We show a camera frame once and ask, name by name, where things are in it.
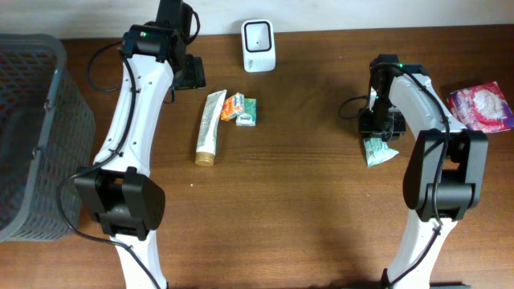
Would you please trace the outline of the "grey plastic mesh basket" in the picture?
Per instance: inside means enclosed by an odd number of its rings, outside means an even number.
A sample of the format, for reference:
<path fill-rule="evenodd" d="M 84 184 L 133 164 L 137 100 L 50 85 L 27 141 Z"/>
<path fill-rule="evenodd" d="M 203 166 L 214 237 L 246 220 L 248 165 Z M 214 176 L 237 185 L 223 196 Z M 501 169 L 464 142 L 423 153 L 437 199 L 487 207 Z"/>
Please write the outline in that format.
<path fill-rule="evenodd" d="M 89 163 L 94 115 L 50 35 L 1 36 L 1 240 L 51 242 L 70 235 L 81 200 L 72 183 Z"/>

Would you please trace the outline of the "green white tissue pack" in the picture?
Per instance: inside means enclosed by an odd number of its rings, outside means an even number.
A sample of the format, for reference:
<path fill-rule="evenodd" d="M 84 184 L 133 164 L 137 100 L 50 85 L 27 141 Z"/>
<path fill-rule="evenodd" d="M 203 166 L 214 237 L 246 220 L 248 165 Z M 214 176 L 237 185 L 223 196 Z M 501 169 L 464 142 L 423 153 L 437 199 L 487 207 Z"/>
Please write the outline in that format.
<path fill-rule="evenodd" d="M 241 127 L 255 127 L 257 99 L 245 99 L 244 106 L 244 113 L 237 116 L 236 125 Z"/>

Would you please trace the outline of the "red purple tissue pack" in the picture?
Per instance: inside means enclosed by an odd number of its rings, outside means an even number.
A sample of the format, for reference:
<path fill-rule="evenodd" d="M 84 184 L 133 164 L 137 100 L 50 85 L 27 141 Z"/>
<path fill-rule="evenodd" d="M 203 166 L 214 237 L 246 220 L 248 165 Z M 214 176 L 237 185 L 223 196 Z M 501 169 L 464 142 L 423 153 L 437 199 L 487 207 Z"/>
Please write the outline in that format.
<path fill-rule="evenodd" d="M 470 130 L 513 129 L 513 112 L 496 81 L 454 91 L 447 102 L 452 115 Z"/>

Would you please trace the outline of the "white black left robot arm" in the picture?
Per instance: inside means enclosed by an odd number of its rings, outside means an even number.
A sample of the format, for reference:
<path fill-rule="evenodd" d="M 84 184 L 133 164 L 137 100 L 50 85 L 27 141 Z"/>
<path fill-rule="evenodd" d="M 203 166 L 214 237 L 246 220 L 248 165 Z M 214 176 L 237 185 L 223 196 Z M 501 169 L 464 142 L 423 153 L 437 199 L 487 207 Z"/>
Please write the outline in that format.
<path fill-rule="evenodd" d="M 202 60 L 187 53 L 200 27 L 182 0 L 161 0 L 155 20 L 133 25 L 117 44 L 123 82 L 108 134 L 89 168 L 72 178 L 102 243 L 117 249 L 128 288 L 166 288 L 157 250 L 165 192 L 150 175 L 161 106 L 178 90 L 204 88 Z"/>

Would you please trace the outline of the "white tube gold cap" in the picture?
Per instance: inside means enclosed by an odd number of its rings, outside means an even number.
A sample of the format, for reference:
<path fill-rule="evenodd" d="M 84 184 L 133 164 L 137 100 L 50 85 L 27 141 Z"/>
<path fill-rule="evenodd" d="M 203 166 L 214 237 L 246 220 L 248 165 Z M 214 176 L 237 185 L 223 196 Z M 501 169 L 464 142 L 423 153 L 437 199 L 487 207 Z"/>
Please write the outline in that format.
<path fill-rule="evenodd" d="M 218 122 L 220 121 L 222 106 L 226 98 L 226 90 L 209 94 L 202 113 L 195 164 L 212 166 L 214 164 L 217 144 Z"/>

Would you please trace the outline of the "orange tissue pack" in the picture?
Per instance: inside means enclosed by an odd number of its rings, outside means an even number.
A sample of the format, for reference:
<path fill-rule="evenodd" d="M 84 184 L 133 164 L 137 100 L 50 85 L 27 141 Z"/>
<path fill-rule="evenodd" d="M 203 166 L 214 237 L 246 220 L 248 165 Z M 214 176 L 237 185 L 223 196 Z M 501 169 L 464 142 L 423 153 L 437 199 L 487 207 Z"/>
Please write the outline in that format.
<path fill-rule="evenodd" d="M 233 120 L 237 116 L 245 112 L 245 97 L 244 94 L 236 92 L 234 95 L 225 99 L 222 106 L 221 120 Z"/>

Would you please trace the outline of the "teal wet wipes pack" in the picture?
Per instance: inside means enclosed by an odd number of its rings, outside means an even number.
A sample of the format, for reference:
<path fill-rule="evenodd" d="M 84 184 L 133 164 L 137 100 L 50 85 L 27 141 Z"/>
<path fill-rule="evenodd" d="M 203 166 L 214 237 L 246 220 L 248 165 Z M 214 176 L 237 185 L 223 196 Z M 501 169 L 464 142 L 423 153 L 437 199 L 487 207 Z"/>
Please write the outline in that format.
<path fill-rule="evenodd" d="M 398 150 L 391 149 L 386 142 L 376 137 L 363 139 L 365 160 L 368 167 L 380 165 L 399 154 Z"/>

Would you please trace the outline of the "white barcode scanner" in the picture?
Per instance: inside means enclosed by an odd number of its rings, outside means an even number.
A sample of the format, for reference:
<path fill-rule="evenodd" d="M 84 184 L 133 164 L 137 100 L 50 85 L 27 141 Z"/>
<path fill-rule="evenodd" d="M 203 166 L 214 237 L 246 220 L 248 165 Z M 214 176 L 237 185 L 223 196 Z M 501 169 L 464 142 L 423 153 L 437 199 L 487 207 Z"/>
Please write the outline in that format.
<path fill-rule="evenodd" d="M 243 66 L 249 73 L 275 69 L 274 27 L 269 20 L 252 19 L 241 26 Z"/>

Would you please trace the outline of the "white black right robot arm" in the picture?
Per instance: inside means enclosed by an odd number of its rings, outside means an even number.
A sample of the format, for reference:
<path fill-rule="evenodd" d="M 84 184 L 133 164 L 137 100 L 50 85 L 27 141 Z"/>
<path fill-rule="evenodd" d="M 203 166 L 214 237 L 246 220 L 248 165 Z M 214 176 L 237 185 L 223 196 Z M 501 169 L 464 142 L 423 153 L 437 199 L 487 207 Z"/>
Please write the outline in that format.
<path fill-rule="evenodd" d="M 369 73 L 365 107 L 357 115 L 361 135 L 388 142 L 411 131 L 415 138 L 402 183 L 406 228 L 379 286 L 428 288 L 443 243 L 479 202 L 487 136 L 451 115 L 423 65 L 380 54 Z"/>

